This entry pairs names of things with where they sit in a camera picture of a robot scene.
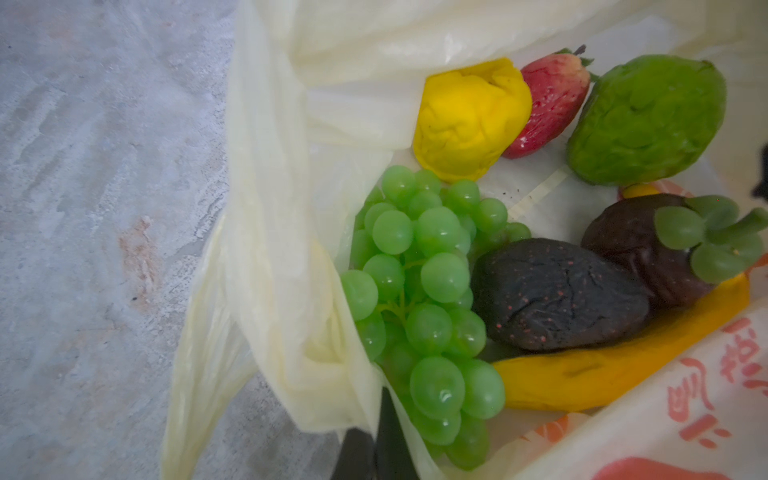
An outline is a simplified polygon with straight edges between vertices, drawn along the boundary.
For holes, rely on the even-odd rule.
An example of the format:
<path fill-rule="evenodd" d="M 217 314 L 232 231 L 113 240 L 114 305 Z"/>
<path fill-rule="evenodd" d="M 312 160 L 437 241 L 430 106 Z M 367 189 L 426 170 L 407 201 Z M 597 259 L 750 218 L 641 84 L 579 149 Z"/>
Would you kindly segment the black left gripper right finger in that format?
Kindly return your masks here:
<path fill-rule="evenodd" d="M 390 390 L 387 388 L 382 389 L 375 463 L 375 478 L 378 480 L 419 480 Z"/>

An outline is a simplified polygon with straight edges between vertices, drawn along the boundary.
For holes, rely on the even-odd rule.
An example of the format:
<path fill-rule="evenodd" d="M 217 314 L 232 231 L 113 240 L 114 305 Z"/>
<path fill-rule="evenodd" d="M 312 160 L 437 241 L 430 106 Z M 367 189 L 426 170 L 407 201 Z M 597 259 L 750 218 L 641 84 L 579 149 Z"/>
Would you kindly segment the purple mangosteen green calyx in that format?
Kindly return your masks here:
<path fill-rule="evenodd" d="M 634 273 L 656 308 L 688 307 L 765 252 L 767 210 L 741 217 L 728 197 L 659 193 L 625 198 L 587 227 L 581 246 Z"/>

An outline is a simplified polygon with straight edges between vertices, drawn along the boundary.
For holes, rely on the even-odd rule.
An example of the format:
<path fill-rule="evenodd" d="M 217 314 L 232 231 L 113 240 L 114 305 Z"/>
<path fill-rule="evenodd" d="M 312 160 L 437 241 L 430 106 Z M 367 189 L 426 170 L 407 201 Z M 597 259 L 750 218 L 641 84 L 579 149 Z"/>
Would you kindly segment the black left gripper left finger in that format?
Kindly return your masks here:
<path fill-rule="evenodd" d="M 376 444 L 367 432 L 349 429 L 343 439 L 330 480 L 373 480 L 376 478 Z"/>

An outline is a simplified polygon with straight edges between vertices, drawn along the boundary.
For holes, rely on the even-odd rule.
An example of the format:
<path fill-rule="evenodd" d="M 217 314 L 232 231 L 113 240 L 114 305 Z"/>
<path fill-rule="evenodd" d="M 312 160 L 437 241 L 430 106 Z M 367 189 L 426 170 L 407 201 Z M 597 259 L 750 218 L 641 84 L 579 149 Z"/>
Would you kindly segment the yellow fruit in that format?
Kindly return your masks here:
<path fill-rule="evenodd" d="M 412 143 L 422 168 L 445 183 L 477 181 L 526 126 L 532 94 L 507 58 L 428 77 Z"/>

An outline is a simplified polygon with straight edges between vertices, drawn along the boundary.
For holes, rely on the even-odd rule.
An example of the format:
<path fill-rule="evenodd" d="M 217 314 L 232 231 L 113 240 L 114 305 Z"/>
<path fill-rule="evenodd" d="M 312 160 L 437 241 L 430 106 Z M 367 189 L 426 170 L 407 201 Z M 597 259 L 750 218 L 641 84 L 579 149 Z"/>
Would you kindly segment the dark avocado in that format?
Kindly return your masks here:
<path fill-rule="evenodd" d="M 472 309 L 488 337 L 530 352 L 609 343 L 639 330 L 650 293 L 631 272 L 577 245 L 532 238 L 480 256 Z"/>

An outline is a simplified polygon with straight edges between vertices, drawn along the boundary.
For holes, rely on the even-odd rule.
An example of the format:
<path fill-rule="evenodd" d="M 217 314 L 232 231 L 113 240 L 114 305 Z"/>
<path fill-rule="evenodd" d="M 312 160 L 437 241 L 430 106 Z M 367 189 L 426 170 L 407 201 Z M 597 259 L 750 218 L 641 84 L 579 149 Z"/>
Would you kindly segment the green fruit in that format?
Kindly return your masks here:
<path fill-rule="evenodd" d="M 693 165 L 723 124 L 726 80 L 709 61 L 642 55 L 602 75 L 567 143 L 593 185 L 629 186 Z"/>

